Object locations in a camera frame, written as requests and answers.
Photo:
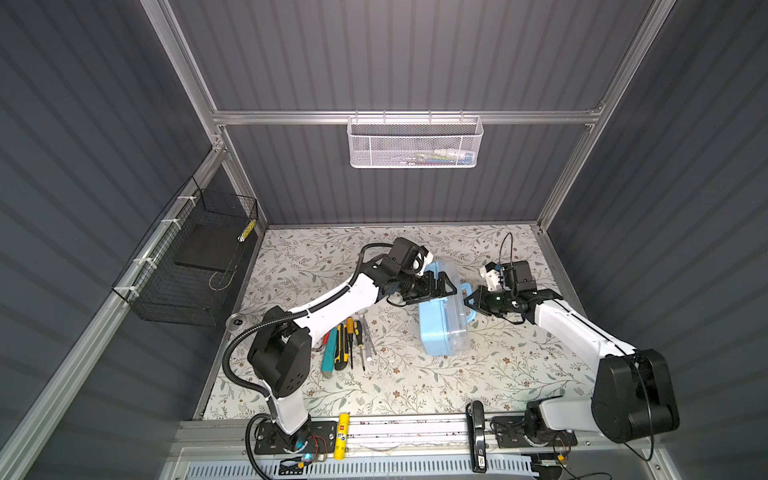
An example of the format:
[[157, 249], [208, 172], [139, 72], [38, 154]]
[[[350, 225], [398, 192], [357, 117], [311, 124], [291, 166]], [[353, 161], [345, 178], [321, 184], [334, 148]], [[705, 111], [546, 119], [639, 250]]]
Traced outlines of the yellow black utility knife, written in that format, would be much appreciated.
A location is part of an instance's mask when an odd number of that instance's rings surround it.
[[342, 322], [336, 330], [336, 353], [334, 359], [334, 369], [336, 371], [344, 370], [349, 363], [349, 347], [347, 324]]

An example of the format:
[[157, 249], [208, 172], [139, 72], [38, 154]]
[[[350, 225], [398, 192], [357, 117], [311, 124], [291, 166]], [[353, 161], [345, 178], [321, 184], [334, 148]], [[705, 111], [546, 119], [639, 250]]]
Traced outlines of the clear handle screwdriver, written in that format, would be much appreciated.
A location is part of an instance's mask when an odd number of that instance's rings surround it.
[[361, 326], [363, 330], [363, 345], [364, 353], [367, 362], [372, 362], [375, 356], [375, 348], [371, 337], [371, 330], [365, 317], [361, 318]]

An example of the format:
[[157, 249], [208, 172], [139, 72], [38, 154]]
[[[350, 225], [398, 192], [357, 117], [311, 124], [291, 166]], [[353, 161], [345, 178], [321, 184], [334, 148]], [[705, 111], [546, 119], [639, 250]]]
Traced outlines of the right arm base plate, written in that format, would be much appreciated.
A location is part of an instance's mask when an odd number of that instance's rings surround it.
[[523, 415], [494, 416], [488, 426], [500, 448], [556, 446], [570, 449], [578, 445], [578, 439], [573, 432], [555, 431], [546, 427], [535, 430], [528, 426]]

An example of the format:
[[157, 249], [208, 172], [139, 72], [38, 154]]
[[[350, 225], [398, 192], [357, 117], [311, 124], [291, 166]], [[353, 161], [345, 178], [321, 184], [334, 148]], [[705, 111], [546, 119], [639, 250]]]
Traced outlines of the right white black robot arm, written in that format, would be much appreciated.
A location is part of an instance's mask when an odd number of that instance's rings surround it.
[[471, 310], [504, 319], [510, 314], [556, 337], [594, 375], [589, 397], [555, 396], [527, 404], [530, 440], [559, 431], [588, 431], [625, 444], [675, 431], [680, 415], [665, 357], [638, 349], [603, 330], [552, 289], [538, 288], [525, 261], [480, 267], [483, 285], [464, 301]]

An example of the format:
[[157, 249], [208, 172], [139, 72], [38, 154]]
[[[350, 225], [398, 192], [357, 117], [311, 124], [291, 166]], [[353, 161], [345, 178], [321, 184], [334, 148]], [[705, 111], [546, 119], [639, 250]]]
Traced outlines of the aluminium front rail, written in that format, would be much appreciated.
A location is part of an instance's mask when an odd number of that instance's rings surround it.
[[[170, 455], [245, 454], [245, 419], [183, 421]], [[347, 447], [363, 454], [449, 454], [469, 451], [463, 413], [402, 416], [353, 416]]]

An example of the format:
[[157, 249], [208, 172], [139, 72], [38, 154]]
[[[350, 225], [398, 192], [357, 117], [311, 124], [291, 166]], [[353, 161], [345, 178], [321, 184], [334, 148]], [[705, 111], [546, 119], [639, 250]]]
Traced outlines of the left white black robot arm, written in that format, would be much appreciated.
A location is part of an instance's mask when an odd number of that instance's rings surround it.
[[428, 269], [432, 262], [425, 246], [403, 237], [363, 245], [351, 276], [340, 285], [303, 306], [275, 306], [236, 335], [224, 350], [223, 374], [262, 395], [282, 433], [308, 429], [302, 387], [312, 348], [347, 318], [392, 295], [406, 306], [459, 296], [460, 288], [447, 273]]

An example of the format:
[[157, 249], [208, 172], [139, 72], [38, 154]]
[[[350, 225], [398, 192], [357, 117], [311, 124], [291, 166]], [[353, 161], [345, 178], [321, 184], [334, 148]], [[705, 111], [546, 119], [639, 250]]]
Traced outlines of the teal utility knife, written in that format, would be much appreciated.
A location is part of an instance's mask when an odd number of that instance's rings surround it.
[[335, 353], [336, 353], [336, 330], [337, 327], [334, 327], [332, 330], [330, 330], [330, 338], [328, 341], [327, 346], [324, 348], [323, 352], [323, 358], [321, 363], [321, 374], [324, 378], [331, 378], [334, 369], [334, 359], [335, 359]]

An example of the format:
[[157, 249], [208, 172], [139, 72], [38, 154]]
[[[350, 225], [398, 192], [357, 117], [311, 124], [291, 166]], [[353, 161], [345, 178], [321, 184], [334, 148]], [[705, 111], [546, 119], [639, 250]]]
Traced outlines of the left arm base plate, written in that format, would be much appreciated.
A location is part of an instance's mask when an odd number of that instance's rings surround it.
[[336, 421], [312, 421], [293, 434], [285, 433], [271, 421], [260, 422], [253, 431], [258, 455], [332, 454], [337, 433]]

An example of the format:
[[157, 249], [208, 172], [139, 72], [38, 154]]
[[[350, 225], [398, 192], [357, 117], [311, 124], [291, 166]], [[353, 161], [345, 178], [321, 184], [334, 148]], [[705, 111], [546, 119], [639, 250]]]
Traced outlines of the blue plastic tool box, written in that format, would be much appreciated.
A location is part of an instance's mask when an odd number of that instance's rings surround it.
[[464, 304], [473, 293], [469, 283], [462, 282], [459, 268], [450, 259], [436, 259], [427, 267], [433, 273], [446, 273], [457, 293], [418, 305], [420, 338], [430, 356], [455, 356], [470, 348], [468, 326], [476, 312]]

